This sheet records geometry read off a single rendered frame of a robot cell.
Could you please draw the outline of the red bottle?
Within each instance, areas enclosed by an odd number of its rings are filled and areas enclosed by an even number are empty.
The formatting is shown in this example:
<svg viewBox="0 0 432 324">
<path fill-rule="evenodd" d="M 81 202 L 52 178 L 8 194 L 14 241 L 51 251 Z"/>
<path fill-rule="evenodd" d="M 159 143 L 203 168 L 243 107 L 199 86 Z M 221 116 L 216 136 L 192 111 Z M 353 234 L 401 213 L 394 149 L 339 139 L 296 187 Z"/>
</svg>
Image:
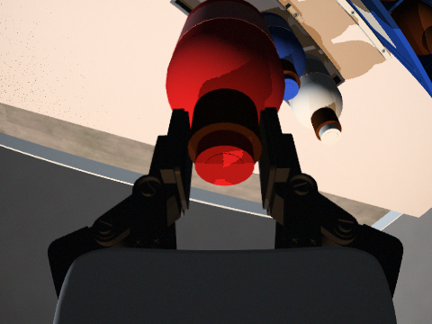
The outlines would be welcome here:
<svg viewBox="0 0 432 324">
<path fill-rule="evenodd" d="M 167 67 L 166 97 L 171 110 L 189 112 L 189 157 L 201 179 L 236 185 L 253 174 L 260 111 L 279 112 L 284 93 L 282 62 L 252 4 L 206 0 L 190 12 Z"/>
</svg>

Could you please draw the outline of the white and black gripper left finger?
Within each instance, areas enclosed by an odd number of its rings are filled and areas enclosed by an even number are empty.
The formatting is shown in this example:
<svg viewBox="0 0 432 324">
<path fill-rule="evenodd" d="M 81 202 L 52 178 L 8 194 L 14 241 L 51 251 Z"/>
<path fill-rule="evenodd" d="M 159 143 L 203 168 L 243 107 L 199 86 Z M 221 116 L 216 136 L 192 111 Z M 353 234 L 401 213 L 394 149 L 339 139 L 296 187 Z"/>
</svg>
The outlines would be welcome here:
<svg viewBox="0 0 432 324">
<path fill-rule="evenodd" d="M 101 248 L 176 249 L 175 221 L 189 209 L 193 170 L 188 151 L 190 130 L 189 112 L 173 109 L 167 135 L 157 136 L 148 175 L 136 180 L 132 194 L 92 227 L 51 242 L 48 258 L 58 299 L 68 269 L 87 252 Z"/>
</svg>

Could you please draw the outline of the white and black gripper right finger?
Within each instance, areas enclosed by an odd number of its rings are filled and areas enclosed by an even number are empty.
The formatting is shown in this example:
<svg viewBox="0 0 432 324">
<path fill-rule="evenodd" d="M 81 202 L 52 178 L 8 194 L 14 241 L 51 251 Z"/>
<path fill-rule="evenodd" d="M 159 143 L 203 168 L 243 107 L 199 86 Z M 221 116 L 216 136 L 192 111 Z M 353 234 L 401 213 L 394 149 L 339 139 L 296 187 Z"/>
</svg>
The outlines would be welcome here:
<svg viewBox="0 0 432 324">
<path fill-rule="evenodd" d="M 274 248 L 341 246 L 363 250 L 380 263 L 393 298 L 403 256 L 400 240 L 358 224 L 354 216 L 319 193 L 316 180 L 302 173 L 293 135 L 282 133 L 276 107 L 260 111 L 259 129 L 262 204 L 267 216 L 276 220 Z"/>
</svg>

